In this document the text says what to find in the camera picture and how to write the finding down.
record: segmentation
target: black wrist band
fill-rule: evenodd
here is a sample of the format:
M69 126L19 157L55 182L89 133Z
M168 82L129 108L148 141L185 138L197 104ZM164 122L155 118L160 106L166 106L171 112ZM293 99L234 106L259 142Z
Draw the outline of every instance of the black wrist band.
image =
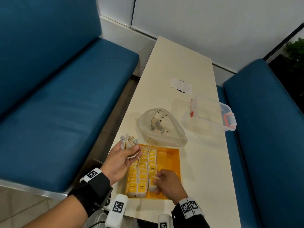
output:
M70 191L68 196L74 195L90 217L96 210L103 207L112 189L110 180L100 173L88 182L82 181Z

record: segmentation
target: blue backrest cushion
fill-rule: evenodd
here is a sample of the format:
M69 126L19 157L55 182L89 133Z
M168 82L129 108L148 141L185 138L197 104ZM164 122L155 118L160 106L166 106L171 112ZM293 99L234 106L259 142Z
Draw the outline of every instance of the blue backrest cushion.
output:
M304 227L304 115L256 60L224 83L264 227Z
M0 115L100 34L95 0L0 0Z

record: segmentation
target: right hand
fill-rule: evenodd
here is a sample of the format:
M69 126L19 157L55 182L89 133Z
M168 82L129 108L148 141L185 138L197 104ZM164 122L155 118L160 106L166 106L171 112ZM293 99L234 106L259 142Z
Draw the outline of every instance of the right hand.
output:
M179 177L173 171L161 169L155 176L160 177L160 179L153 181L158 186L156 194L162 191L163 195L172 200L174 205L188 197Z

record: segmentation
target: clear plastic bag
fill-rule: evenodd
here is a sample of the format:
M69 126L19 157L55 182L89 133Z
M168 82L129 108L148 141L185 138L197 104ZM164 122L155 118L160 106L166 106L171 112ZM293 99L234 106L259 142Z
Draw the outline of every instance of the clear plastic bag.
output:
M163 108L146 111L137 121L144 139L159 146L183 147L188 139L176 118Z

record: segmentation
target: left hand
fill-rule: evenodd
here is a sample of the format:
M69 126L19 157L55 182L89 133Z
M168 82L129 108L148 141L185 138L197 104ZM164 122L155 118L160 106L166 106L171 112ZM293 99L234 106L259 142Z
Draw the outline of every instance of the left hand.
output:
M129 149L120 148L121 141L119 141L109 152L108 157L106 158L104 164L100 168L105 176L110 180L110 185L118 182L126 174L130 165L135 162L138 158L133 157L127 159L131 154L136 153L138 150L141 150L140 145L135 145Z

